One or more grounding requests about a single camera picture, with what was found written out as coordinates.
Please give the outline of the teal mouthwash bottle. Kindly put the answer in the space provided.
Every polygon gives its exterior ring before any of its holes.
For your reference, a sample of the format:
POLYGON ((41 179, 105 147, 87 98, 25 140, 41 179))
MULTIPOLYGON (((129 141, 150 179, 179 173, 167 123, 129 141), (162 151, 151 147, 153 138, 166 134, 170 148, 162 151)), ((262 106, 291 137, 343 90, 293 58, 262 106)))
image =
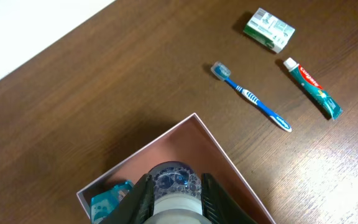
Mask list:
POLYGON ((102 222, 132 190, 133 186, 134 184, 128 180, 93 197, 91 199, 91 223, 99 224, 102 222))

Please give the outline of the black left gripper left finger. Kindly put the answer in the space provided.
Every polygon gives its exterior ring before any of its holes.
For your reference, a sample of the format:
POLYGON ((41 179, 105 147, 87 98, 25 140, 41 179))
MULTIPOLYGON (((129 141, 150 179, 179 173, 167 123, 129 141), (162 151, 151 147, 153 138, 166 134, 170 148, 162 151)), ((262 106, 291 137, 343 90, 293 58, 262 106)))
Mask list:
POLYGON ((154 214, 152 176, 144 174, 120 204, 100 224, 142 224, 154 214))

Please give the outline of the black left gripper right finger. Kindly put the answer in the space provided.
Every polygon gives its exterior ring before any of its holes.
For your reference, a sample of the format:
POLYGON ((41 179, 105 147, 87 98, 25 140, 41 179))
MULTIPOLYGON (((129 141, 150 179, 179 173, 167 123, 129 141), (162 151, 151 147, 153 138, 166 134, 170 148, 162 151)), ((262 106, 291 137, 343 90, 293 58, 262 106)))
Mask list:
POLYGON ((257 224, 210 174, 201 175, 203 216, 213 224, 257 224))

